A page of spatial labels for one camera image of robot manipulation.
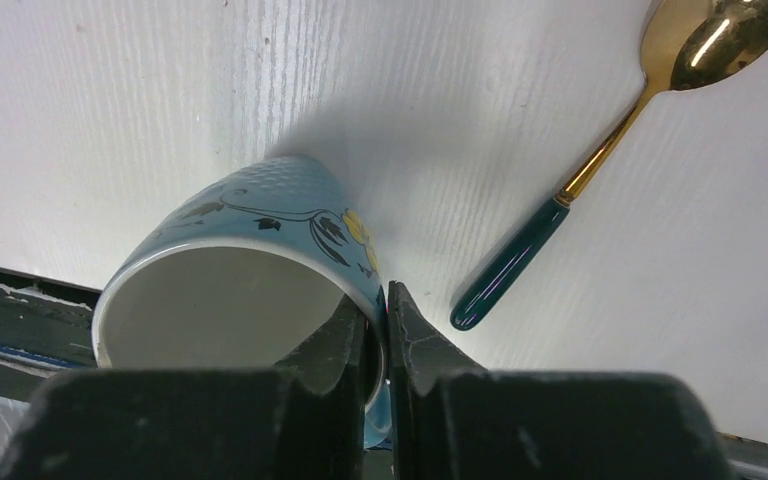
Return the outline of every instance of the gold spoon neck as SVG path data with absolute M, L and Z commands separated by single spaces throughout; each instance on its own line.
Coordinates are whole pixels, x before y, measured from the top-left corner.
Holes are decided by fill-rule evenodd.
M 596 172 L 605 163 L 611 152 L 619 144 L 620 140 L 629 131 L 634 121 L 640 115 L 640 112 L 646 107 L 652 97 L 662 92 L 663 89 L 657 88 L 653 83 L 647 82 L 643 91 L 634 101 L 634 104 L 628 110 L 628 113 L 620 120 L 613 131 L 596 147 L 596 150 L 590 155 L 586 162 L 578 169 L 575 175 L 567 181 L 558 193 L 555 194 L 555 200 L 561 205 L 569 207 L 570 204 L 581 195 L 581 192 L 587 188 L 587 184 L 593 180 Z

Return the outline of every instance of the spoon handle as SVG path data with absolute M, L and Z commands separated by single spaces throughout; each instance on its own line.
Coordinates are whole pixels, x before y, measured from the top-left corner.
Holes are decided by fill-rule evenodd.
M 476 326 L 537 256 L 568 213 L 569 206 L 557 196 L 547 200 L 472 282 L 452 310 L 452 326 L 462 331 Z
M 531 220 L 514 236 L 513 240 L 496 255 L 490 265 L 472 282 L 466 293 L 458 300 L 452 310 L 449 321 L 458 330 L 469 330 L 478 325 L 484 316 L 502 298 L 502 295 L 516 281 L 528 263 L 537 256 L 537 252 L 555 233 L 561 222 L 567 218 L 570 204 L 605 163 L 605 160 L 628 132 L 634 120 L 659 92 L 658 88 L 647 84 L 631 109 L 607 138 L 587 158 L 575 175 L 570 178 L 554 197 L 550 198 L 537 210 Z

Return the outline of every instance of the floral pattern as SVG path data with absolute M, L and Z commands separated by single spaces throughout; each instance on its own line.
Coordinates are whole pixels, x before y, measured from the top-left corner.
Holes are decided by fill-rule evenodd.
M 357 243 L 363 246 L 366 250 L 366 259 L 369 260 L 369 269 L 366 269 L 363 265 L 358 265 L 361 271 L 366 274 L 367 277 L 373 273 L 378 274 L 378 257 L 375 255 L 375 246 L 372 240 L 372 235 L 369 230 L 366 229 L 366 225 L 360 219 L 360 215 L 354 210 L 346 210 L 346 213 L 342 215 L 343 223 L 349 229 L 349 234 L 355 239 Z
M 220 195 L 217 201 L 207 202 L 197 205 L 192 209 L 180 213 L 175 217 L 177 223 L 161 227 L 154 232 L 154 238 L 159 238 L 166 230 L 173 228 L 182 228 L 190 225 L 204 225 L 202 217 L 205 215 L 220 212 L 225 208 L 256 215 L 253 221 L 257 223 L 258 230 L 281 230 L 281 222 L 307 223 L 310 229 L 310 235 L 322 253 L 328 258 L 343 266 L 351 265 L 346 258 L 340 254 L 340 247 L 348 245 L 349 240 L 343 233 L 341 224 L 345 226 L 352 239 L 361 245 L 366 252 L 366 259 L 369 265 L 357 264 L 360 271 L 371 278 L 378 275 L 378 257 L 375 255 L 375 248 L 372 236 L 361 221 L 360 216 L 354 210 L 348 209 L 345 213 L 338 215 L 328 209 L 316 209 L 307 212 L 287 212 L 281 210 L 270 210 L 265 208 L 255 208 L 241 205 L 238 200 L 248 193 L 245 189 L 231 190 Z

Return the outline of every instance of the textured mug surface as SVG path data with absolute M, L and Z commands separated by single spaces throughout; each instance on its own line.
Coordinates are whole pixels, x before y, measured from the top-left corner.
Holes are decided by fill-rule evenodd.
M 220 245 L 221 239 L 243 240 L 252 245 L 247 248 L 288 257 L 317 271 L 352 298 L 370 318 L 379 341 L 383 339 L 384 292 L 369 231 L 325 167 L 309 157 L 289 156 L 253 164 L 205 188 L 135 249 L 102 292 L 93 319 L 100 366 L 110 365 L 100 345 L 100 324 L 118 287 L 155 259 L 211 239 L 220 239 Z M 383 440 L 390 425 L 389 405 L 381 405 L 389 403 L 389 395 L 381 395 L 379 388 L 386 389 L 383 380 L 367 405 L 366 446 Z

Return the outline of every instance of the dark green handle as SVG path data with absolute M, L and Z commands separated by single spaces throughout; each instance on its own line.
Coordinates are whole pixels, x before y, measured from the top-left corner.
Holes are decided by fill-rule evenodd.
M 544 203 L 455 305 L 450 319 L 452 326 L 458 330 L 469 330 L 478 325 L 537 256 L 568 213 L 569 207 L 554 198 Z

